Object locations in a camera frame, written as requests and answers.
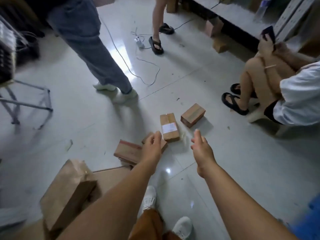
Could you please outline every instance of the brown pants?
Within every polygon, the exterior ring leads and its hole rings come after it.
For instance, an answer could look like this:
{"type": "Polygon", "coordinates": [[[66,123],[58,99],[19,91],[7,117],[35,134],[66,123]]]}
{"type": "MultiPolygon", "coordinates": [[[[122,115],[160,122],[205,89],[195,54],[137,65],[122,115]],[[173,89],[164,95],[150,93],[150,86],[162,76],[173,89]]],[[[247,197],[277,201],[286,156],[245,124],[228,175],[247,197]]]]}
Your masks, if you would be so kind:
{"type": "Polygon", "coordinates": [[[129,240],[181,240],[169,231],[162,235],[163,220],[154,209],[144,210],[134,225],[129,240]]]}

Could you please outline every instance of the white shelf surface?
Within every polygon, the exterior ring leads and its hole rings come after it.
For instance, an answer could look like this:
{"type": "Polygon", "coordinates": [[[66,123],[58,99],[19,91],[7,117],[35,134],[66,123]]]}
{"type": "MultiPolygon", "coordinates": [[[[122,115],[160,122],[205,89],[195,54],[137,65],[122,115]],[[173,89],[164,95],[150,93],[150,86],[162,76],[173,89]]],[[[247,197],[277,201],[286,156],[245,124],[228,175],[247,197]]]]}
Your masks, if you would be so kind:
{"type": "MultiPolygon", "coordinates": [[[[218,4],[218,0],[194,0],[207,9],[218,4]]],[[[259,37],[261,31],[270,25],[275,25],[280,16],[280,11],[268,9],[262,22],[254,22],[255,13],[248,9],[251,0],[233,0],[230,4],[220,3],[212,11],[222,18],[226,19],[243,31],[254,37],[259,37]]]]}

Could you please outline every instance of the sandal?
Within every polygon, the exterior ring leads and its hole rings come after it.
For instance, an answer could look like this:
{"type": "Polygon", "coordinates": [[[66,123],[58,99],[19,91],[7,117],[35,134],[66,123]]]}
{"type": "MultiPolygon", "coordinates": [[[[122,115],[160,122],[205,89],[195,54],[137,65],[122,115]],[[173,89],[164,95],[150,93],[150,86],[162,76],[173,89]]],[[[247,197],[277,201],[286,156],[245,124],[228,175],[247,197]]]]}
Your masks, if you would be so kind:
{"type": "Polygon", "coordinates": [[[163,54],[164,50],[163,50],[163,48],[162,48],[162,46],[161,46],[161,41],[160,41],[160,42],[155,41],[155,40],[152,39],[152,36],[151,36],[151,37],[149,38],[149,43],[150,43],[150,45],[151,45],[151,49],[152,49],[152,51],[153,51],[154,54],[156,54],[156,55],[162,55],[162,54],[163,54]]]}
{"type": "Polygon", "coordinates": [[[225,92],[224,94],[222,94],[222,97],[221,97],[221,100],[222,100],[222,103],[225,104],[225,106],[229,107],[230,109],[233,109],[235,112],[237,112],[238,114],[240,115],[247,115],[249,113],[249,109],[247,110],[242,110],[239,108],[239,105],[237,104],[237,102],[235,101],[235,98],[238,98],[238,96],[236,95],[232,95],[231,93],[228,93],[228,92],[225,92]],[[231,101],[232,101],[232,104],[230,104],[229,101],[227,101],[226,99],[226,96],[227,95],[230,95],[230,98],[231,98],[231,101]]]}
{"type": "Polygon", "coordinates": [[[166,35],[171,35],[174,33],[174,28],[172,28],[168,24],[164,23],[162,26],[160,26],[159,32],[164,33],[166,35]]]}
{"type": "MultiPolygon", "coordinates": [[[[241,90],[240,90],[239,88],[236,88],[238,85],[240,85],[240,83],[232,84],[232,86],[230,87],[230,91],[233,92],[233,93],[236,94],[236,95],[241,95],[241,90]]],[[[255,91],[253,91],[253,92],[251,93],[251,97],[252,97],[253,99],[257,99],[257,98],[258,98],[255,91]]]]}

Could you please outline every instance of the water bottle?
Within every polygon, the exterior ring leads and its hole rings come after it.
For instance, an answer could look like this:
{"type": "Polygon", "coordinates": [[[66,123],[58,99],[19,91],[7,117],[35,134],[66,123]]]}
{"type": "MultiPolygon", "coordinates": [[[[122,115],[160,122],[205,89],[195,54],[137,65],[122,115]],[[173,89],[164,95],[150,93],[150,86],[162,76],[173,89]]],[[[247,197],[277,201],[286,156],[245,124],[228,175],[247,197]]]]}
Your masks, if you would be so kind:
{"type": "Polygon", "coordinates": [[[258,9],[258,11],[256,12],[256,14],[254,15],[253,20],[255,22],[260,22],[262,20],[263,15],[266,12],[266,9],[268,8],[268,6],[270,5],[272,0],[262,0],[260,7],[258,9]]]}

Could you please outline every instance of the left hand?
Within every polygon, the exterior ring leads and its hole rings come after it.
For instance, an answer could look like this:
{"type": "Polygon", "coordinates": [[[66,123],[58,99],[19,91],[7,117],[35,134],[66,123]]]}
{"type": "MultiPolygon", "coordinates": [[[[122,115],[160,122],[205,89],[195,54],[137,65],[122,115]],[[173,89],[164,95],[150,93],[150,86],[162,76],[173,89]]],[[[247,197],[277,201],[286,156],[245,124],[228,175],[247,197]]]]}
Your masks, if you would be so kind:
{"type": "Polygon", "coordinates": [[[266,40],[261,36],[258,50],[263,57],[268,57],[271,56],[273,52],[273,42],[268,34],[266,34],[265,36],[266,40]]]}
{"type": "Polygon", "coordinates": [[[157,164],[161,158],[161,138],[162,134],[157,131],[146,139],[142,147],[142,158],[140,163],[147,163],[152,166],[152,174],[155,173],[157,164]]]}

